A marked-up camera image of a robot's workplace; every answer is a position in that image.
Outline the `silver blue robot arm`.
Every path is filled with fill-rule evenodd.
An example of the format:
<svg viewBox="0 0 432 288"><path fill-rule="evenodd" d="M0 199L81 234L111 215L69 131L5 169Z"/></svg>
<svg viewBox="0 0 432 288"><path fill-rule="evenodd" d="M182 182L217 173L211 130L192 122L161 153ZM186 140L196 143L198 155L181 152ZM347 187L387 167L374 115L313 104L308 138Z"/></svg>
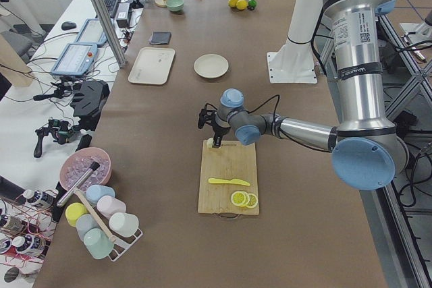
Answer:
<svg viewBox="0 0 432 288"><path fill-rule="evenodd" d="M288 139L331 154L336 175L358 190L385 187L408 162L408 149L385 115L382 66L375 18L389 13L396 0L323 0L332 23L341 96L342 122L337 127L301 121L277 113L253 115L243 94L224 91L218 109L201 113L199 125L213 128L213 148L234 131L243 144L262 135Z"/></svg>

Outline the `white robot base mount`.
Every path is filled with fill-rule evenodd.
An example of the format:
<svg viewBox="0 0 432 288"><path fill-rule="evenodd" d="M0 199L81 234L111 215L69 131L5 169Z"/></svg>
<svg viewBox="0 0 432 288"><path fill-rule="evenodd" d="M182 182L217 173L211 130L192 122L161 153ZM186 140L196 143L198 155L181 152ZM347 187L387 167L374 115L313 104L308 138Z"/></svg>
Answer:
<svg viewBox="0 0 432 288"><path fill-rule="evenodd" d="M312 38L321 8L322 0L296 0L285 45L267 53L271 83L317 83Z"/></svg>

